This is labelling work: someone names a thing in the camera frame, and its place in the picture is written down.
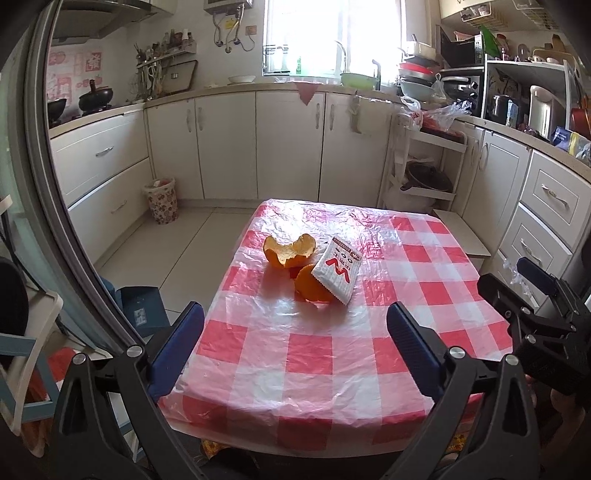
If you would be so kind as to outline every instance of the range hood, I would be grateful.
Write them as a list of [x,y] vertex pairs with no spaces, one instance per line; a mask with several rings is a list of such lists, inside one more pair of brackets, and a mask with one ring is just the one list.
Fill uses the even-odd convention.
[[64,0],[53,32],[52,46],[80,44],[103,38],[160,10],[141,0]]

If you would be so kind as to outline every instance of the wire basket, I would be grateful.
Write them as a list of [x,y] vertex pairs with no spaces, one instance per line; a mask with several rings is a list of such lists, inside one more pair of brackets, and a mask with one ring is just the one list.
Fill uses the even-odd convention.
[[515,8],[529,18],[532,23],[544,30],[560,30],[548,12],[535,0],[513,0]]
[[493,33],[507,31],[509,27],[507,21],[505,20],[505,17],[503,17],[501,12],[499,12],[490,3],[485,5],[490,9],[490,13],[488,15],[480,15],[478,17],[470,18],[467,20],[462,18],[462,21],[478,29],[484,26]]

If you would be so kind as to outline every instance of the tile floor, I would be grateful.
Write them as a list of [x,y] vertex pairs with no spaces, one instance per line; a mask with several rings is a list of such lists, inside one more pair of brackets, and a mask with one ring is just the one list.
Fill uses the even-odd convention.
[[171,322],[187,303],[208,310],[254,210],[184,208],[168,225],[146,220],[99,270],[116,288],[160,288]]

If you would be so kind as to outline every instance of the orange peel piece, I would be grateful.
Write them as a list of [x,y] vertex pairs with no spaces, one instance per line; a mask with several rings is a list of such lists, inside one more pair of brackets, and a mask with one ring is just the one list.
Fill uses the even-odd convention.
[[312,275],[315,265],[306,265],[295,278],[295,289],[308,301],[333,301],[336,297]]
[[315,249],[316,240],[307,233],[289,245],[280,245],[272,236],[268,236],[262,246],[265,257],[276,268],[303,267]]

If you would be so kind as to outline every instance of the pink rag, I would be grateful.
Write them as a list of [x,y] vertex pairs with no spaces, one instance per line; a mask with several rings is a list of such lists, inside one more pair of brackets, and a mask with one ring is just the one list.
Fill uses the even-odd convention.
[[304,102],[304,105],[308,105],[312,100],[312,97],[317,92],[318,88],[321,83],[311,83],[311,82],[295,82],[298,91],[300,92],[300,100]]

